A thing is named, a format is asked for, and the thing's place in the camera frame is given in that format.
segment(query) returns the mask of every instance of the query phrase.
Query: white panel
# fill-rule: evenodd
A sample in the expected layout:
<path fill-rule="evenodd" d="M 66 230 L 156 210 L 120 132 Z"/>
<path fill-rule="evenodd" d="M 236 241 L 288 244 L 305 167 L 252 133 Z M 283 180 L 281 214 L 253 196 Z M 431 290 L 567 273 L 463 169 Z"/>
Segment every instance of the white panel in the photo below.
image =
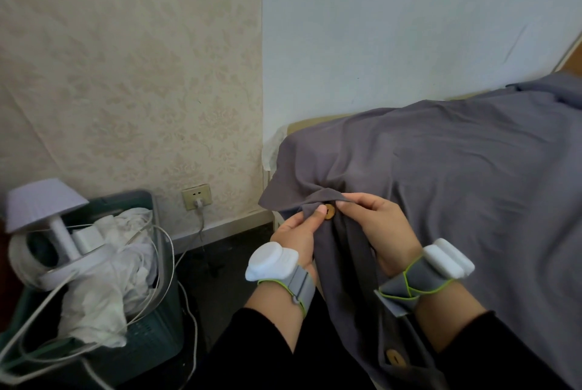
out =
<path fill-rule="evenodd" d="M 263 0 L 263 139 L 542 76 L 581 28 L 582 0 Z"/>

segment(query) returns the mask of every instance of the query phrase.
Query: laundry basket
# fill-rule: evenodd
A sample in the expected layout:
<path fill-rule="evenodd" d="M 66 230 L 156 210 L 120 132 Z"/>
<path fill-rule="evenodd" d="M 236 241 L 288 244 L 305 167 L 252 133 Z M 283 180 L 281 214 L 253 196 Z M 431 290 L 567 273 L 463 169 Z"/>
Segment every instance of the laundry basket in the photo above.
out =
<path fill-rule="evenodd" d="M 147 190 L 135 190 L 95 198 L 83 208 L 70 212 L 62 218 L 67 226 L 82 225 L 93 223 L 106 215 L 116 215 L 124 210 L 137 207 L 152 210 L 153 221 L 158 224 L 156 200 Z M 89 359 L 95 372 L 112 386 L 119 385 L 146 372 L 174 357 L 182 349 L 183 326 L 178 280 L 173 278 L 172 282 L 169 283 L 173 270 L 172 250 L 169 242 L 158 230 L 153 234 L 152 239 L 159 253 L 159 285 L 156 295 L 143 313 L 145 316 L 128 327 L 125 347 L 115 349 L 100 347 L 84 355 L 85 358 Z M 56 336 L 64 293 L 64 290 L 61 291 L 43 309 L 28 330 L 23 346 L 32 357 L 62 357 L 69 355 L 73 350 L 83 345 L 80 341 L 72 338 L 48 342 Z M 0 349 L 25 323 L 47 294 L 47 292 L 38 292 L 30 288 L 24 289 L 8 330 L 0 335 Z M 28 361 L 19 353 L 18 348 L 13 348 L 4 364 L 4 369 L 13 374 L 23 375 L 45 366 L 46 364 Z M 43 375 L 42 379 L 73 388 L 100 388 L 87 375 L 78 360 Z"/>

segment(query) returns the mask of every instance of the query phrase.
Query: white lampshade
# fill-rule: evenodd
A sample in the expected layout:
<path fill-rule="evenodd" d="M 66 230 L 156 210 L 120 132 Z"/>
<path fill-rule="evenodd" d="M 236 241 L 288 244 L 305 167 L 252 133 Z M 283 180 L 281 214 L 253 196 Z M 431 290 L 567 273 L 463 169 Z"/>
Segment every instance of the white lampshade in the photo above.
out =
<path fill-rule="evenodd" d="M 46 179 L 15 188 L 6 199 L 6 232 L 12 233 L 89 203 L 59 179 Z"/>

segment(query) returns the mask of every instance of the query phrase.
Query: wall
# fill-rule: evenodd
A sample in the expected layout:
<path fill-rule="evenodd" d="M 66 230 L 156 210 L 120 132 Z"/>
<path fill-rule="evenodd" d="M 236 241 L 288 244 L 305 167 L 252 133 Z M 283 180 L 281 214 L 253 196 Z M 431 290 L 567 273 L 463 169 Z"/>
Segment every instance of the wall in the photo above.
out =
<path fill-rule="evenodd" d="M 263 0 L 263 135 L 546 74 L 582 0 Z"/>
<path fill-rule="evenodd" d="M 0 190 L 57 176 L 85 196 L 149 188 L 171 234 L 180 190 L 207 223 L 262 189 L 261 0 L 0 0 Z"/>

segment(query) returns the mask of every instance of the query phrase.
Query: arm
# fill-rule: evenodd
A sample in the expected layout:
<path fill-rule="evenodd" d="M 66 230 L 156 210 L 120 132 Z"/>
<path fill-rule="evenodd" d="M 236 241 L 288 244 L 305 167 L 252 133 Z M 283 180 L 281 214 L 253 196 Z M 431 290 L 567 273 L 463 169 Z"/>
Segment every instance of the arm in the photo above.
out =
<path fill-rule="evenodd" d="M 271 237 L 299 253 L 299 264 L 317 281 L 313 267 L 313 233 L 323 223 L 325 206 L 304 220 L 300 212 L 283 223 Z M 303 312 L 278 283 L 258 285 L 243 309 L 196 369 L 189 387 L 226 388 L 243 384 L 253 388 L 293 388 L 290 370 L 293 351 L 303 323 Z"/>
<path fill-rule="evenodd" d="M 336 202 L 336 206 L 362 226 L 387 276 L 399 274 L 422 254 L 397 204 L 364 193 L 344 196 L 352 202 Z M 414 315 L 439 353 L 437 362 L 453 389 L 491 388 L 502 382 L 568 388 L 459 282 L 420 297 Z"/>

